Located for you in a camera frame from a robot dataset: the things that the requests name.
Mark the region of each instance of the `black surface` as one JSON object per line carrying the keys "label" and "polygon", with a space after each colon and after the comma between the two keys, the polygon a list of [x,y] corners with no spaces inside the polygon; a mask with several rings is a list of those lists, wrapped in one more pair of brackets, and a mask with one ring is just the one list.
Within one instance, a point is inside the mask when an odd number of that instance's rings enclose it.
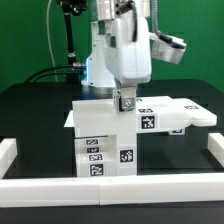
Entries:
{"label": "black surface", "polygon": [[[208,132],[224,135],[224,94],[197,80],[152,81],[138,96],[187,97],[217,114],[216,127],[186,129],[185,136],[138,135],[138,174],[223,172],[207,150]],[[73,128],[63,128],[72,100],[110,98],[78,85],[17,84],[0,95],[0,139],[16,137],[18,152],[5,179],[70,177]],[[1,223],[223,223],[224,202],[0,209]]]}

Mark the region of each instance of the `green wall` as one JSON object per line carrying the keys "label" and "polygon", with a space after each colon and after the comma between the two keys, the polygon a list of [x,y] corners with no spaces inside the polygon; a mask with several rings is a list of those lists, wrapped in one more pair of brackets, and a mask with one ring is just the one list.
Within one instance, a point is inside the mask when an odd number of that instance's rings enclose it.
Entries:
{"label": "green wall", "polygon": [[[53,0],[51,36],[56,64],[67,59],[62,10]],[[42,68],[51,67],[46,34],[48,0],[0,2],[0,91],[23,82]],[[224,92],[224,1],[159,0],[160,29],[184,38],[188,44],[180,65],[153,60],[156,79],[201,79]],[[73,17],[74,43],[78,58],[90,52],[88,14]]]}

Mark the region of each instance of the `white robot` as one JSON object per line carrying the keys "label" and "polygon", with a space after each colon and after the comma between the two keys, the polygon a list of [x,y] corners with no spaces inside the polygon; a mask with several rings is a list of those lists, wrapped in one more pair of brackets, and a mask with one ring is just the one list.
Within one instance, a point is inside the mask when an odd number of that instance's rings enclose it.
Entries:
{"label": "white robot", "polygon": [[157,1],[151,3],[154,33],[146,20],[150,0],[89,1],[92,53],[82,84],[98,93],[113,89],[113,99],[73,102],[78,177],[136,175],[137,133],[216,124],[214,114],[188,99],[136,99],[137,85],[151,77],[150,39],[152,56],[164,61],[179,63],[186,48],[159,31]]}

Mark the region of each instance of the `sticker label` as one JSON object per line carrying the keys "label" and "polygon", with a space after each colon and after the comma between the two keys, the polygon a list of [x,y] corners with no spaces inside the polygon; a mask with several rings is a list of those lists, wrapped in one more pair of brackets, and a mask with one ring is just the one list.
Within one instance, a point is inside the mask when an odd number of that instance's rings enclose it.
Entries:
{"label": "sticker label", "polygon": [[172,131],[173,134],[181,134],[183,133],[183,129]]}
{"label": "sticker label", "polygon": [[99,147],[87,147],[86,150],[87,150],[87,153],[97,153],[97,152],[100,152],[100,148]]}
{"label": "sticker label", "polygon": [[87,139],[86,140],[86,145],[98,145],[98,139],[97,138],[93,138],[93,139]]}
{"label": "sticker label", "polygon": [[99,161],[103,160],[102,154],[89,155],[89,161]]}
{"label": "sticker label", "polygon": [[147,114],[147,113],[152,113],[153,110],[152,109],[139,109],[139,112],[141,114]]}
{"label": "sticker label", "polygon": [[155,128],[155,116],[142,116],[141,128],[142,129],[154,129]]}
{"label": "sticker label", "polygon": [[103,164],[94,164],[90,165],[90,176],[103,176],[104,175],[104,167]]}
{"label": "sticker label", "polygon": [[196,107],[196,106],[184,106],[186,109],[188,109],[188,110],[197,110],[197,109],[199,109],[198,107]]}
{"label": "sticker label", "polygon": [[120,151],[120,162],[121,163],[130,163],[134,161],[133,149],[121,150]]}

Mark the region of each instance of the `white foam frame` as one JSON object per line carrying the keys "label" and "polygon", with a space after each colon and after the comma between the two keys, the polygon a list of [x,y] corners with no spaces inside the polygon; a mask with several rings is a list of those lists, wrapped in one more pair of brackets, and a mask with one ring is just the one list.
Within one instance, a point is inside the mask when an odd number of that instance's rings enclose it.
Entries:
{"label": "white foam frame", "polygon": [[6,179],[0,207],[222,201],[223,189],[224,173]]}

